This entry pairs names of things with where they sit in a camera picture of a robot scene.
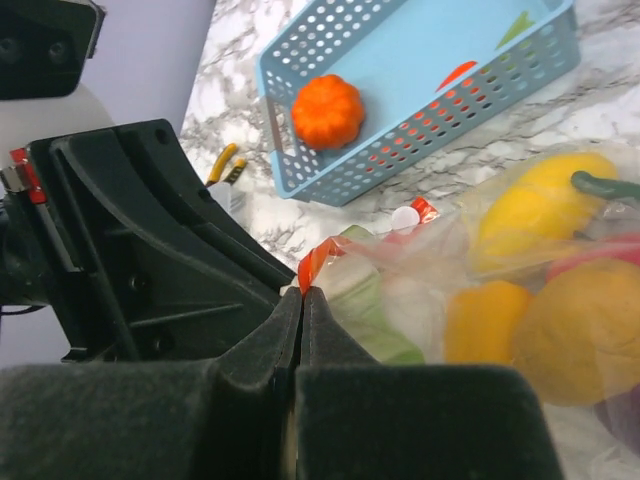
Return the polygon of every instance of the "bag of toy fruit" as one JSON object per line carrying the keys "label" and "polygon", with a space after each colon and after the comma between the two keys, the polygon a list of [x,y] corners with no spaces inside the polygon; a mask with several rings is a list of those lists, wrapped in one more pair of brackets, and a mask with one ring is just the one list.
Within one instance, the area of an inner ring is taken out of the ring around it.
{"label": "bag of toy fruit", "polygon": [[568,480],[638,479],[639,201],[640,151],[565,145],[429,224],[328,239],[298,281],[382,363],[517,369]]}

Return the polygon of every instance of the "gray floor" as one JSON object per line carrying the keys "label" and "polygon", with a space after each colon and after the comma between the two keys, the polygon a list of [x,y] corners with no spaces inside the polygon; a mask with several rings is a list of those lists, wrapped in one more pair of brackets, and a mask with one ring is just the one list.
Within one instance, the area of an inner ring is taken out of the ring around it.
{"label": "gray floor", "polygon": [[[166,118],[179,132],[215,0],[98,3],[108,15],[83,83],[115,123]],[[5,317],[0,342],[0,367],[57,362],[69,347],[51,309]]]}

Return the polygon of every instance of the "marble surface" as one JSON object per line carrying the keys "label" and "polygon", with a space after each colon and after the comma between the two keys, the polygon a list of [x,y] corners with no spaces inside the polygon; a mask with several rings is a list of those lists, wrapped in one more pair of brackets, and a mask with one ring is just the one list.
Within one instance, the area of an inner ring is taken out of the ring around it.
{"label": "marble surface", "polygon": [[249,232],[290,266],[330,235],[359,224],[390,228],[390,213],[416,195],[452,194],[557,143],[614,140],[640,146],[640,2],[576,0],[582,64],[560,80],[341,209],[283,200],[271,179],[257,105],[255,59],[306,0],[218,0],[182,132],[206,178],[224,145],[249,160]]}

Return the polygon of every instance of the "pliers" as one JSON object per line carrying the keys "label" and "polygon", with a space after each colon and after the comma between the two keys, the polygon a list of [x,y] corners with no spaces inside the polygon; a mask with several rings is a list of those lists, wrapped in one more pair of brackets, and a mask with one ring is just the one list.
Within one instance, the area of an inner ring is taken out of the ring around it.
{"label": "pliers", "polygon": [[[211,173],[209,174],[207,183],[205,184],[206,187],[210,187],[214,183],[218,183],[220,181],[220,177],[222,177],[222,173],[224,172],[224,167],[226,167],[229,160],[231,160],[231,157],[233,157],[237,151],[238,146],[235,143],[230,143],[224,148],[213,164],[213,168],[211,169]],[[234,162],[233,168],[223,181],[233,185],[236,183],[236,180],[238,180],[238,177],[240,177],[240,174],[244,171],[246,166],[247,161],[244,158],[238,158]]]}

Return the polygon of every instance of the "blue plastic basket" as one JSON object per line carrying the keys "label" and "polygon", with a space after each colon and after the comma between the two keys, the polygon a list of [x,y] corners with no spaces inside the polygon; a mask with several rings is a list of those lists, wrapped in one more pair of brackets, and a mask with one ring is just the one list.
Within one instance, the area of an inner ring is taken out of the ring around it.
{"label": "blue plastic basket", "polygon": [[[535,24],[497,48],[525,11]],[[576,29],[572,0],[312,1],[258,60],[279,195],[350,202],[578,65]],[[329,73],[360,90],[367,118],[354,142],[316,152],[289,111]]]}

